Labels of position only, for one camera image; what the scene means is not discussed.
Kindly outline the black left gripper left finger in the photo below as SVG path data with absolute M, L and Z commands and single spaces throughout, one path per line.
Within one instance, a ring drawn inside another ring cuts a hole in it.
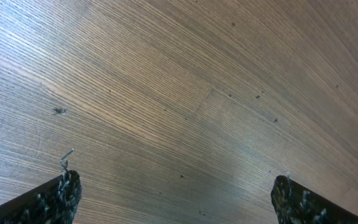
M 0 223 L 72 224 L 81 200 L 80 175 L 62 175 L 0 205 Z

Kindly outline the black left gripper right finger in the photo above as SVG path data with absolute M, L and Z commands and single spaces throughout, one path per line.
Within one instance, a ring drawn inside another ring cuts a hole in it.
M 279 224 L 358 224 L 358 216 L 288 176 L 276 177 L 271 200 Z

